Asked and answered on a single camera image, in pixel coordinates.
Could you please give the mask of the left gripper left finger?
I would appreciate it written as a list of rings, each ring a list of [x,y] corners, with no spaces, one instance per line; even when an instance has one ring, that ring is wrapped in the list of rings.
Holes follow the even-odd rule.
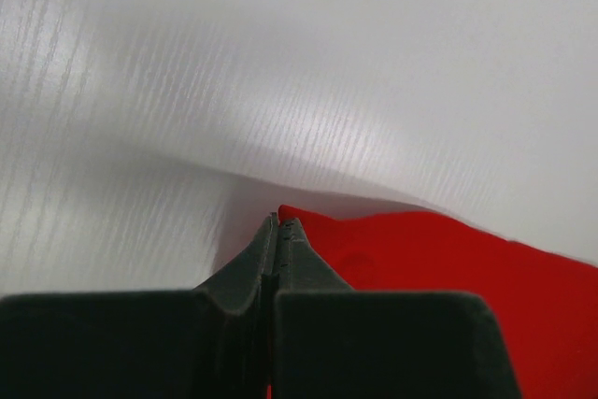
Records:
[[[19,294],[1,302],[5,398],[264,398],[278,218],[190,290]]]

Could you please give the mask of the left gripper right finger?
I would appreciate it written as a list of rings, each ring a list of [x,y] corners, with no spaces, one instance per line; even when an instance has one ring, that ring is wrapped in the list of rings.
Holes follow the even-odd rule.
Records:
[[[467,292],[359,292],[278,228],[272,308],[276,398],[518,398],[498,323]]]

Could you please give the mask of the red t shirt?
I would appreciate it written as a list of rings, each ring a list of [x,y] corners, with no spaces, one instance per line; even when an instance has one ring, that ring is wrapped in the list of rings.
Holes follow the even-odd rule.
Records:
[[[290,206],[312,248],[351,287],[465,291],[496,315],[527,398],[597,394],[595,266],[433,212],[336,220]]]

